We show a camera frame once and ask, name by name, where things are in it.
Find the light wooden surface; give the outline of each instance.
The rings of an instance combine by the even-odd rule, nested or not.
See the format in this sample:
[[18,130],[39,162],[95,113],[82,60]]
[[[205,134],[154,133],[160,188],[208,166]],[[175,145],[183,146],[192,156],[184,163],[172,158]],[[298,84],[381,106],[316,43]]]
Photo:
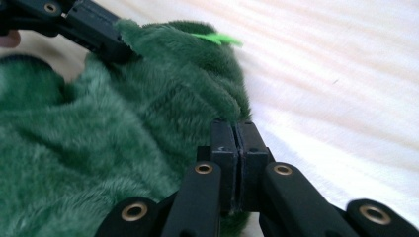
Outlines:
[[[256,122],[277,160],[345,208],[372,198],[419,227],[419,2],[98,0],[139,24],[212,23],[236,54]],[[74,78],[85,50],[23,33],[17,49]],[[243,236],[262,236],[254,216]]]

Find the fingertip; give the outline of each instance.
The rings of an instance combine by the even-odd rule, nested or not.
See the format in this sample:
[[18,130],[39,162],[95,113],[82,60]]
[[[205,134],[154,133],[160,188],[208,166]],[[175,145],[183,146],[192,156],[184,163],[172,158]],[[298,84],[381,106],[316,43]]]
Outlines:
[[9,35],[0,37],[0,46],[17,47],[21,43],[21,35],[18,31],[10,31]]

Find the green fur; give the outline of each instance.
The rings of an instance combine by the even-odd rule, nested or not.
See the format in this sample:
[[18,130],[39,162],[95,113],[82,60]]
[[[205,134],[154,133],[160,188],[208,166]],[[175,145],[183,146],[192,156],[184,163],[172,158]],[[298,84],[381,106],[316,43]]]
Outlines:
[[[210,26],[117,28],[136,54],[89,55],[70,84],[30,62],[0,65],[1,236],[93,236],[119,201],[177,191],[213,119],[250,118],[232,49],[189,34]],[[224,218],[222,235],[246,219]]]

